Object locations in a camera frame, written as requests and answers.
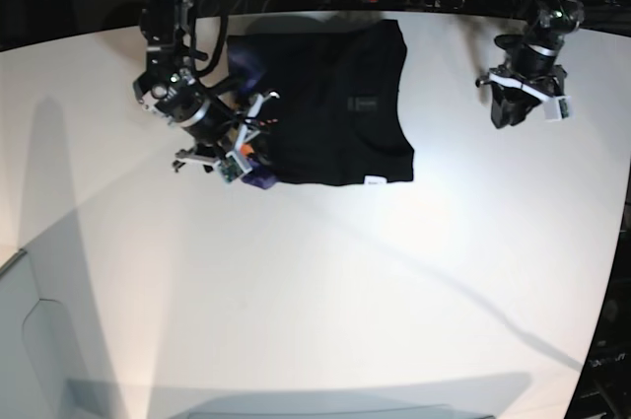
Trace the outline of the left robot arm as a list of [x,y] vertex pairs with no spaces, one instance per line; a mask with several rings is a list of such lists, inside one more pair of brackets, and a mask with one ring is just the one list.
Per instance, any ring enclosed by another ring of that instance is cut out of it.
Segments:
[[580,0],[526,0],[526,25],[519,34],[497,35],[502,64],[480,75],[475,85],[491,89],[491,121],[495,128],[517,126],[536,108],[548,121],[571,116],[565,94],[567,72],[557,63],[567,35],[585,17]]

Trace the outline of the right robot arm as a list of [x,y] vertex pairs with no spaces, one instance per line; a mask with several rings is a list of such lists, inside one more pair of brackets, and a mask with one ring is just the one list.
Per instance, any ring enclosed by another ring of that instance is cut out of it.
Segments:
[[262,107],[277,98],[255,85],[263,70],[234,51],[227,77],[208,86],[228,43],[232,6],[226,0],[147,0],[139,29],[147,41],[146,69],[134,81],[136,102],[193,140],[176,152],[173,169],[196,165],[231,183],[272,178],[254,143],[268,132]]

